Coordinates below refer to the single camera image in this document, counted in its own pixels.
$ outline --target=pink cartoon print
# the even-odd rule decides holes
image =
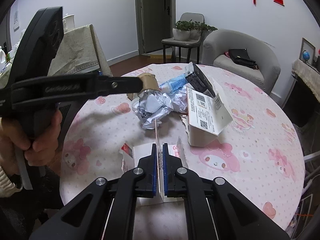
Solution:
[[[293,181],[296,181],[292,164],[287,160],[287,156],[283,155],[279,149],[269,149],[268,157],[274,162],[274,165],[280,174],[286,178],[291,176]]]
[[[254,90],[263,96],[269,97],[261,88],[255,87]]]
[[[206,147],[191,147],[191,152],[198,155],[200,161],[218,171],[240,171],[240,164],[232,153],[232,146],[229,143],[220,143],[218,139]]]
[[[230,71],[228,71],[228,70],[223,70],[223,74],[225,75],[225,76],[227,76],[227,77],[235,77],[236,76],[236,74],[233,74],[233,73],[231,73]]]
[[[131,111],[131,108],[128,103],[122,103],[119,106],[112,107],[112,112],[116,115],[127,114]]]
[[[172,67],[171,69],[174,69],[174,70],[182,70],[182,68],[179,67],[179,66],[174,66],[174,67]]]
[[[272,117],[272,118],[276,118],[276,114],[275,113],[273,113],[270,109],[266,109],[266,111],[265,111],[265,113],[266,113],[266,115],[268,115],[268,116],[270,116],[270,117]]]
[[[88,173],[89,161],[87,155],[91,153],[89,146],[84,146],[82,138],[74,141],[67,141],[63,145],[62,158],[67,166],[76,171],[78,175]]]
[[[270,202],[266,202],[263,206],[263,212],[270,218],[274,219],[276,216],[276,210],[273,208]]]
[[[238,87],[235,84],[230,84],[230,83],[227,83],[227,82],[225,82],[224,85],[229,87],[231,90],[233,90],[238,95],[241,95],[242,97],[246,97],[246,98],[252,100],[251,95],[248,92],[244,91],[241,87]]]
[[[137,69],[133,72],[131,72],[129,75],[130,76],[133,76],[133,77],[136,77],[136,76],[139,76],[140,74],[142,73],[150,73],[152,72],[152,69],[151,68],[147,68],[147,69]]]
[[[243,110],[240,110],[240,112],[236,109],[232,109],[232,117],[233,122],[231,123],[231,126],[236,131],[243,133],[246,130],[249,130],[250,128],[255,128],[253,126],[253,120],[254,118],[249,115],[245,114]]]
[[[98,97],[98,98],[95,100],[95,103],[96,103],[98,106],[102,106],[105,102],[106,102],[106,100],[105,100],[105,98],[103,98],[103,97]]]
[[[287,141],[292,144],[296,140],[295,130],[285,123],[282,123],[281,126],[287,136]]]
[[[251,160],[251,158],[252,158],[251,153],[246,150],[241,150],[238,154],[244,160]]]

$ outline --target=black bag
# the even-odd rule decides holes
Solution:
[[[257,63],[249,58],[246,49],[229,49],[229,56],[235,64],[259,69]]]

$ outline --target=round table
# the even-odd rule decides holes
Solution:
[[[125,76],[149,72],[161,83],[184,73],[185,66],[152,64]],[[199,66],[223,87],[233,122],[207,147],[190,147],[180,115],[172,112],[159,126],[160,144],[176,144],[180,137],[189,169],[207,179],[224,177],[285,229],[297,209],[305,176],[303,154],[292,123],[253,83],[220,68]],[[97,177],[111,180],[122,175],[119,150],[125,142],[135,146],[154,141],[155,131],[142,129],[126,95],[88,101],[64,143],[60,179],[64,204]],[[217,159],[225,165],[216,166]],[[133,237],[187,239],[183,202],[138,207]]]

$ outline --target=wooden floor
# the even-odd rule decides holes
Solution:
[[[120,77],[124,74],[127,74],[131,71],[135,71],[139,68],[143,68],[150,64],[162,64],[162,63],[163,63],[163,59],[150,58],[149,56],[139,55],[139,56],[135,56],[135,57],[126,59],[124,61],[121,61],[119,63],[116,63],[110,66],[110,69],[113,76]]]

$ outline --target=crumpled paper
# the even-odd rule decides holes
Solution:
[[[187,114],[188,113],[188,99],[187,99],[187,86],[184,85],[179,90],[172,94],[169,94],[172,100],[173,110],[178,113]]]
[[[166,93],[146,90],[140,93],[139,97],[140,102],[135,114],[142,122],[143,129],[155,129],[155,120],[159,126],[162,123],[160,120],[173,111],[172,100]]]

